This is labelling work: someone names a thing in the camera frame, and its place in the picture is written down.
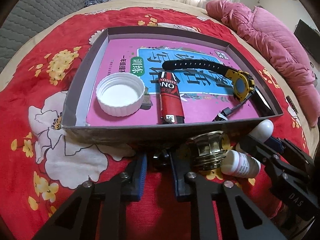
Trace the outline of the brass metal knob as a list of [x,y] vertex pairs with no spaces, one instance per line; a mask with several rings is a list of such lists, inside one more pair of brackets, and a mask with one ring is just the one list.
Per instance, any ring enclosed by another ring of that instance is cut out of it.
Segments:
[[211,171],[221,166],[226,150],[223,149],[222,131],[209,132],[189,139],[190,163],[198,171]]

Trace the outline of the red lighter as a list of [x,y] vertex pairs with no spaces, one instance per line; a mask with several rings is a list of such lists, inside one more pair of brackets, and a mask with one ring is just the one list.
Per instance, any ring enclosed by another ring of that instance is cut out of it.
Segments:
[[161,119],[164,124],[183,124],[184,111],[176,76],[171,72],[158,75]]

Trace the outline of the pink and blue book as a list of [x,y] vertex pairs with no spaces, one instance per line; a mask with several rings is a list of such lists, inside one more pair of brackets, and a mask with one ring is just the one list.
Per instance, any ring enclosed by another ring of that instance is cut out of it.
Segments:
[[206,60],[239,70],[228,48],[206,46],[160,39],[127,38],[108,41],[102,49],[102,61],[95,85],[115,73],[131,73],[145,86],[144,101],[139,110],[128,116],[111,116],[100,107],[95,91],[86,115],[88,126],[138,126],[175,121],[181,113],[184,123],[211,122],[224,109],[234,109],[228,120],[261,117],[253,99],[240,105],[233,95],[232,81],[212,70],[164,70],[170,60]]

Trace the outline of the white plastic jar lid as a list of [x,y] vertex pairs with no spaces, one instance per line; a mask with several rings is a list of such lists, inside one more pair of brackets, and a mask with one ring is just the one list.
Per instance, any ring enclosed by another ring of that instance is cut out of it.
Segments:
[[129,116],[138,111],[144,93],[144,82],[131,73],[111,74],[99,82],[95,91],[103,112],[115,117]]

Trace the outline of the pink quilted comforter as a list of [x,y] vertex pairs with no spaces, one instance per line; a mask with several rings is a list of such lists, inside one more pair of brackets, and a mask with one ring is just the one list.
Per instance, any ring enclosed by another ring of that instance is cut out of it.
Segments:
[[208,15],[244,39],[269,62],[294,92],[309,126],[317,125],[319,93],[315,75],[302,45],[276,16],[261,7],[213,0],[206,4]]

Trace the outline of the grey quilted sofa back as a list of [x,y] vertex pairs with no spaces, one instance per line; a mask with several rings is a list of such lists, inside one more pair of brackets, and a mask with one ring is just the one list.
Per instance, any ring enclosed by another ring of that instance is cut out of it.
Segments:
[[85,7],[87,0],[19,0],[1,26],[1,70],[32,37]]

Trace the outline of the yellow black wrist watch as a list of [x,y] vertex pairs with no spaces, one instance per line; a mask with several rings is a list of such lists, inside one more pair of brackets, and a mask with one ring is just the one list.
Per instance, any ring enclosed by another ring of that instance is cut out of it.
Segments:
[[204,69],[219,74],[232,82],[233,96],[240,103],[233,108],[223,109],[213,121],[226,121],[229,115],[242,107],[255,93],[255,82],[248,72],[214,61],[200,59],[169,60],[162,63],[162,68],[164,70]]

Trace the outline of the grey shallow cardboard box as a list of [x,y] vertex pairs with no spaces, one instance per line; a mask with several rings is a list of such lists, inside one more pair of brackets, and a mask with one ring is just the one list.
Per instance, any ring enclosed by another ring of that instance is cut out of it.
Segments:
[[108,28],[67,92],[62,127],[81,142],[247,133],[283,110],[231,42],[163,27]]

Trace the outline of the white oval case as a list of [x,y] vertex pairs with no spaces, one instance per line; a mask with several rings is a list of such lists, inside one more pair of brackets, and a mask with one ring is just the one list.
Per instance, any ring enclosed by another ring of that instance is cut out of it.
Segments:
[[260,122],[251,132],[249,132],[249,135],[260,142],[265,142],[272,135],[273,130],[273,122],[266,119]]

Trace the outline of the beige bed sheet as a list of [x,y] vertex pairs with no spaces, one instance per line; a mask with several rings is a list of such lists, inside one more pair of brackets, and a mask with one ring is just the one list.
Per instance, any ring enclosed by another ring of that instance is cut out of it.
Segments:
[[8,153],[14,140],[24,141],[30,137],[30,106],[42,106],[47,97],[68,89],[80,61],[75,59],[65,79],[55,85],[46,72],[55,54],[66,50],[84,56],[91,46],[90,37],[97,31],[143,25],[148,17],[233,40],[258,67],[279,100],[284,100],[285,96],[295,97],[286,81],[258,51],[203,9],[165,0],[114,0],[61,18],[31,38],[9,61],[1,72],[1,149]]

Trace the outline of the white pill bottle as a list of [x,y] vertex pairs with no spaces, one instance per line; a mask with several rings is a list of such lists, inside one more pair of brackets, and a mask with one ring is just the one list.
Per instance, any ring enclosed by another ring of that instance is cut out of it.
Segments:
[[228,150],[221,161],[221,172],[229,176],[251,179],[260,169],[261,163],[257,159],[235,150]]

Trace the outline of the blue patterned cloth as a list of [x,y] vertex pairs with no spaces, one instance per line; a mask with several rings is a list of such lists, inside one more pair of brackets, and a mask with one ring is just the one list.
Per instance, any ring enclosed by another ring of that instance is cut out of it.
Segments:
[[109,1],[111,1],[111,0],[86,0],[84,2],[84,7],[89,7],[89,6],[96,5],[96,4],[106,3]]

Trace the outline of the black television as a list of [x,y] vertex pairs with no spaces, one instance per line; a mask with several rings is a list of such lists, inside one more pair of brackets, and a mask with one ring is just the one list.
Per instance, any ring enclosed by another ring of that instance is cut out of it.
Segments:
[[315,29],[312,29],[304,21],[299,20],[294,35],[307,50],[307,52],[319,63],[320,36]]

